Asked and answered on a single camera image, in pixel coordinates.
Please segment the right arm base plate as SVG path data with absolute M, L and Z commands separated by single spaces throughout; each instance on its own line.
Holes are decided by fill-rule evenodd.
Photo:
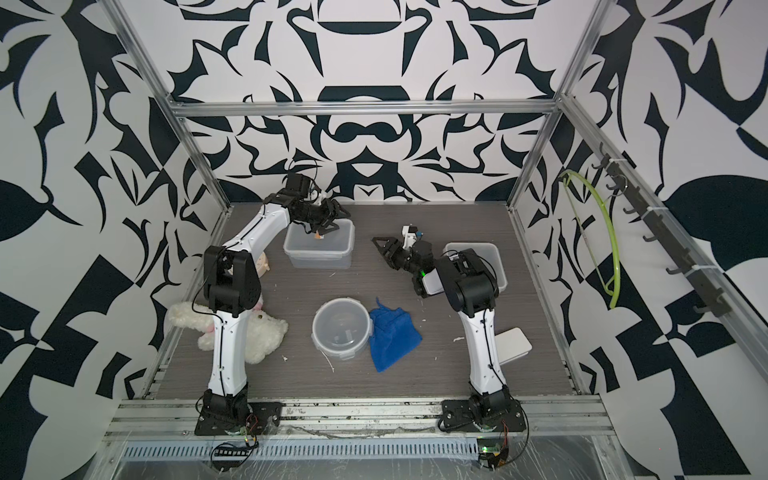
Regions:
M 519 433 L 527 426 L 522 406 L 515 399 L 490 409 L 471 399 L 443 400 L 437 422 L 437 428 L 444 433 L 501 433 L 504 429 Z

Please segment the blue microfiber cloth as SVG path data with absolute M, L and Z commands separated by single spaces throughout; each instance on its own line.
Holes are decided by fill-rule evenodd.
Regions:
M 369 313 L 373 323 L 369 345 L 375 369 L 382 373 L 415 350 L 422 336 L 408 312 L 400 307 L 389 308 L 379 299 L 376 303 L 377 307 Z

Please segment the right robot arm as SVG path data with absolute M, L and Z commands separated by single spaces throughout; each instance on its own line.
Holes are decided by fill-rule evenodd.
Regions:
M 417 239 L 372 238 L 378 253 L 394 270 L 412 277 L 422 298 L 444 294 L 459 315 L 470 359 L 470 411 L 475 422 L 499 416 L 512 407 L 495 345 L 495 308 L 499 296 L 495 269 L 472 249 L 448 250 L 436 257 L 432 244 Z

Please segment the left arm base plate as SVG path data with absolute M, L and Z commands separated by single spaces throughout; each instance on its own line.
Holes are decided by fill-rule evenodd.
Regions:
M 230 406 L 204 403 L 194 428 L 196 436 L 257 436 L 268 433 L 281 423 L 281 402 L 249 402 Z

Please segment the tall rectangular clear lunch box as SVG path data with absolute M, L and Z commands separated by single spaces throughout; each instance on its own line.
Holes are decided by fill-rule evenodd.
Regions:
M 291 224 L 283 244 L 284 253 L 298 269 L 345 270 L 351 267 L 355 226 L 349 219 L 336 221 L 337 230 L 318 237 L 302 224 Z

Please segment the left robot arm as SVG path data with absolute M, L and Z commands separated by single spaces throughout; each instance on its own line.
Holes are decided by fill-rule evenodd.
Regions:
M 248 317 L 261 297 L 256 261 L 272 240 L 293 223 L 325 235 L 351 214 L 332 198 L 281 191 L 267 197 L 259 212 L 233 238 L 204 254 L 202 293 L 213 315 L 213 366 L 202 411 L 237 424 L 250 415 L 245 349 Z

